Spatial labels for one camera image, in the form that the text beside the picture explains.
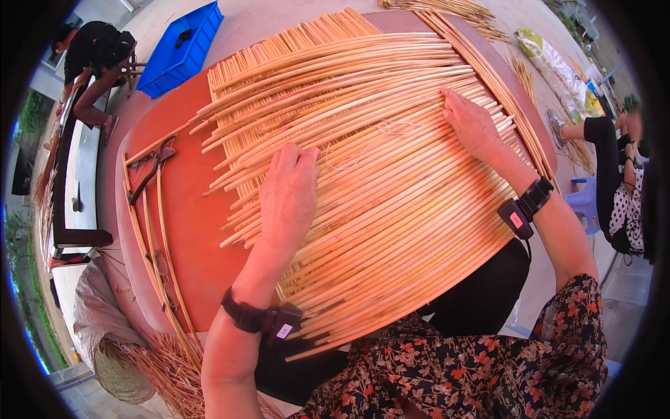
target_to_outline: polka dot clothing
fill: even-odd
[[[621,185],[614,193],[614,210],[610,219],[610,234],[622,228],[626,229],[626,236],[630,241],[631,253],[641,253],[645,249],[642,240],[642,223],[640,217],[640,205],[642,201],[642,179],[645,171],[634,169],[635,171],[635,189],[629,192],[626,184]]]

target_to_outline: woven stick panel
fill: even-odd
[[[309,44],[317,21],[328,22],[323,42]],[[283,144],[322,151],[316,217],[277,285],[304,311],[289,339],[316,346],[289,359],[405,316],[513,237],[496,210],[514,192],[460,145],[442,115],[441,86],[485,107],[520,153],[513,117],[437,35],[370,34],[376,29],[350,9],[299,27],[219,63],[210,71],[212,104],[192,119],[205,121],[194,131],[218,122],[203,152],[223,147],[215,169],[230,168],[205,195],[223,188],[240,196],[222,247],[250,247],[259,236],[259,187]]]

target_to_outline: black pants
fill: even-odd
[[[596,208],[598,209],[598,223],[605,235],[605,239],[620,253],[627,253],[630,241],[626,235],[626,228],[610,234],[610,220],[614,210],[614,193],[618,189],[624,176],[619,172],[618,153],[626,146],[625,138],[616,140],[614,124],[607,117],[586,118],[584,121],[584,139],[596,146]]]
[[[451,290],[417,310],[435,313],[430,320],[443,336],[495,335],[519,298],[530,261],[524,245],[513,239],[484,265]],[[286,363],[284,357],[312,347],[292,339],[272,350],[261,345],[256,366],[258,390],[280,400],[304,406],[319,385],[340,373],[347,354],[335,349]]]

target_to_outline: sneaker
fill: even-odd
[[[558,147],[559,150],[562,150],[563,148],[565,148],[567,140],[565,139],[564,136],[561,135],[561,130],[567,124],[563,122],[558,117],[558,115],[556,115],[556,112],[554,112],[553,109],[547,111],[547,122],[549,122],[549,126],[553,131],[554,142],[556,143],[556,147]]]

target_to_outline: brown pants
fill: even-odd
[[[100,109],[93,106],[102,95],[109,92],[114,83],[121,77],[121,64],[118,64],[110,69],[102,67],[103,76],[93,82],[84,93],[81,95],[77,103],[74,104],[74,117],[83,123],[96,125],[102,127],[107,122],[107,115]]]

